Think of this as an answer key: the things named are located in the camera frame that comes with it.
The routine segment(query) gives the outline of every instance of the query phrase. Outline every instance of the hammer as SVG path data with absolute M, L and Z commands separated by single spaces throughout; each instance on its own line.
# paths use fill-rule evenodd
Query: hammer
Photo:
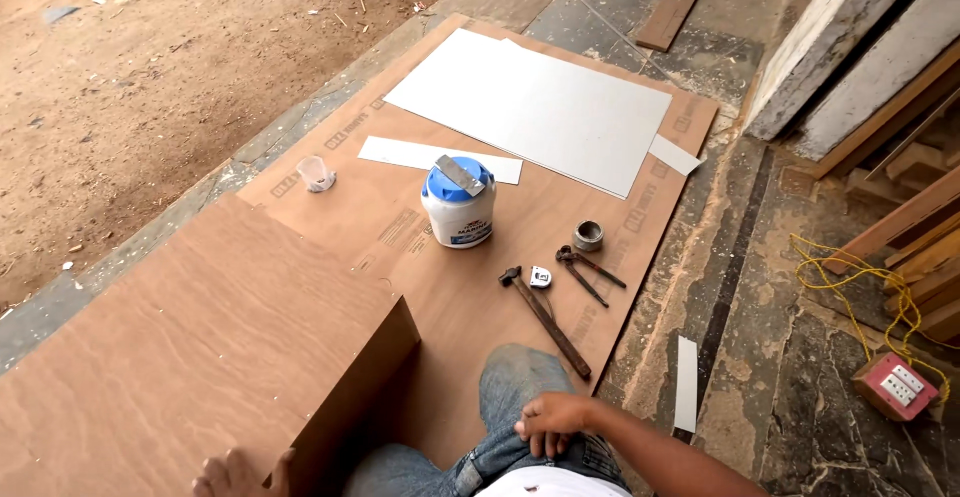
M 500 284 L 503 286 L 510 286 L 510 283 L 513 283 L 516 290 L 523 295 L 523 299 L 526 300 L 530 308 L 534 310 L 536 318 L 540 320 L 540 323 L 546 328 L 550 337 L 553 338 L 554 343 L 559 347 L 559 351 L 569 360 L 570 365 L 573 366 L 577 375 L 583 380 L 588 380 L 591 377 L 591 367 L 588 366 L 587 361 L 580 356 L 580 353 L 577 352 L 577 348 L 573 346 L 573 343 L 570 343 L 564 331 L 560 330 L 560 327 L 557 326 L 557 321 L 553 320 L 550 313 L 541 305 L 540 300 L 537 300 L 534 293 L 530 291 L 527 283 L 523 282 L 521 278 L 521 268 L 519 266 L 507 268 L 507 271 L 504 272 L 499 279 Z

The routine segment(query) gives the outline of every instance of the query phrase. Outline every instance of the yellow cable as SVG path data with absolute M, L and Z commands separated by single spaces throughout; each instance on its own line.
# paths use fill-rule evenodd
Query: yellow cable
M 836 252 L 839 252 L 847 258 L 810 257 L 810 253 L 801 249 L 797 245 L 797 241 L 801 241 L 813 248 L 830 251 L 831 255 L 833 255 Z M 927 339 L 929 339 L 930 341 L 933 341 L 938 345 L 943 345 L 944 347 L 949 347 L 951 349 L 960 349 L 960 347 L 954 347 L 954 345 L 949 345 L 949 344 L 943 343 L 942 341 L 937 341 L 936 339 L 932 339 L 928 335 L 926 335 L 923 331 L 919 330 L 920 321 L 921 321 L 920 310 L 918 309 L 917 305 L 913 303 L 913 299 L 910 297 L 910 287 L 906 284 L 906 281 L 904 280 L 904 278 L 901 277 L 901 275 L 897 274 L 896 272 L 891 272 L 890 270 L 886 270 L 883 268 L 874 268 L 873 266 L 870 266 L 870 263 L 868 263 L 866 260 L 860 257 L 853 256 L 847 253 L 846 251 L 843 251 L 842 249 L 820 245 L 818 243 L 814 243 L 814 242 L 811 242 L 810 240 L 804 239 L 794 233 L 790 233 L 790 245 L 793 247 L 794 251 L 799 253 L 804 258 L 804 261 L 798 264 L 797 268 L 794 270 L 794 275 L 797 276 L 797 280 L 799 280 L 799 282 L 802 283 L 802 285 L 807 288 L 828 288 L 832 290 L 837 296 L 840 297 L 840 300 L 843 301 L 844 307 L 846 307 L 846 314 L 849 315 L 849 319 L 853 322 L 853 327 L 856 329 L 857 334 L 859 334 L 860 336 L 860 342 L 863 344 L 863 353 L 867 356 L 867 361 L 870 361 L 870 358 L 871 358 L 870 346 L 867 344 L 867 336 L 864 335 L 863 330 L 860 329 L 860 323 L 858 323 L 857 318 L 854 316 L 854 309 L 851 307 L 850 301 L 847 300 L 847 297 L 844 296 L 842 292 L 840 292 L 839 287 L 846 283 L 852 282 L 853 280 L 857 279 L 858 277 L 864 274 L 873 274 L 875 276 L 883 278 L 884 280 L 889 280 L 894 285 L 894 288 L 899 293 L 899 296 L 897 297 L 897 300 L 896 300 L 897 313 L 896 313 L 896 318 L 893 320 L 892 323 L 890 323 L 890 326 L 887 327 L 886 331 L 883 332 L 883 340 L 886 341 L 887 346 L 890 347 L 891 351 L 893 351 L 894 353 L 902 357 L 904 360 L 906 360 L 908 364 L 913 365 L 914 362 L 916 362 L 924 367 L 930 368 L 931 370 L 935 371 L 937 375 L 940 376 L 940 379 L 942 380 L 942 384 L 940 385 L 940 395 L 942 399 L 940 401 L 941 403 L 945 404 L 947 402 L 947 399 L 949 399 L 951 396 L 950 379 L 947 378 L 947 375 L 945 375 L 943 371 L 937 369 L 936 367 L 933 367 L 932 365 L 924 362 L 923 360 L 919 360 L 913 356 L 910 356 L 910 347 L 907 344 L 907 340 L 910 338 L 910 335 L 914 331 L 916 331 L 920 335 L 926 337 Z M 839 282 L 832 282 L 830 279 L 828 279 L 827 272 L 824 271 L 824 268 L 822 267 L 822 264 L 821 264 L 828 260 L 837 260 L 837 261 L 843 262 L 844 264 L 854 268 L 856 270 L 856 273 Z M 817 268 L 817 272 L 820 273 L 820 277 L 823 279 L 822 284 L 814 284 L 814 283 L 808 282 L 803 277 L 801 277 L 801 270 L 803 270 L 805 266 L 809 266 L 811 264 L 815 266 Z M 910 322 L 910 319 L 907 318 L 908 311 L 913 311 L 913 314 L 917 316 L 915 322 Z M 906 324 L 910 325 L 910 330 L 903 335 L 903 340 L 900 341 L 900 346 L 899 348 L 897 348 L 894 346 L 893 342 L 890 340 L 890 332 L 893 331 L 894 326 L 896 326 L 897 323 L 900 322 L 901 320 L 906 322 Z

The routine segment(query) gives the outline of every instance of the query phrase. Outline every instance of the sandy ground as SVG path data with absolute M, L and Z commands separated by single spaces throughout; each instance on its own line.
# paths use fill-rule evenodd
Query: sandy ground
M 101 1 L 0 0 L 0 311 L 95 262 L 437 0 Z M 61 6 L 79 10 L 46 24 Z

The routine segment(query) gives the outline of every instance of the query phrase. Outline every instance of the concrete floor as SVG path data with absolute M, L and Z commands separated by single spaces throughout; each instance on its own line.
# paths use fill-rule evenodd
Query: concrete floor
M 671 430 L 676 336 L 683 335 L 701 345 L 702 405 L 696 434 L 679 431 L 678 438 L 771 493 L 960 493 L 954 409 L 944 411 L 942 423 L 924 417 L 894 424 L 862 402 L 850 376 L 864 353 L 849 319 L 837 312 L 842 306 L 822 291 L 804 291 L 793 274 L 799 256 L 789 233 L 840 245 L 876 218 L 848 209 L 838 184 L 815 183 L 786 154 L 738 136 L 740 105 L 759 64 L 808 1 L 699 0 L 670 52 L 654 53 L 650 63 L 590 8 L 627 33 L 658 0 L 441 0 L 270 124 L 287 131 L 265 130 L 97 266 L 76 278 L 64 272 L 7 315 L 0 321 L 0 371 L 206 203 L 246 184 L 426 31 L 461 12 L 676 81 L 721 104 L 703 164 L 687 183 L 599 396 Z M 849 295 L 857 317 L 883 330 L 879 293 L 876 283 L 863 282 Z M 882 334 L 870 337 L 872 348 L 881 346 Z M 954 352 L 930 344 L 917 349 L 960 363 Z M 956 373 L 950 363 L 941 365 Z M 650 494 L 629 469 L 628 479 L 637 495 Z

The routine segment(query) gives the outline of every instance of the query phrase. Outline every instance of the denim pants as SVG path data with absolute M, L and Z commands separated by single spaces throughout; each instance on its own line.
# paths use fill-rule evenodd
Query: denim pants
M 486 358 L 480 377 L 480 417 L 486 436 L 447 471 L 419 451 L 389 444 L 368 455 L 350 476 L 346 497 L 470 497 L 505 473 L 533 465 L 550 465 L 602 478 L 628 492 L 626 481 L 602 437 L 577 433 L 563 454 L 553 459 L 530 454 L 514 423 L 521 409 L 541 392 L 573 392 L 573 384 L 556 356 L 522 345 L 497 347 Z

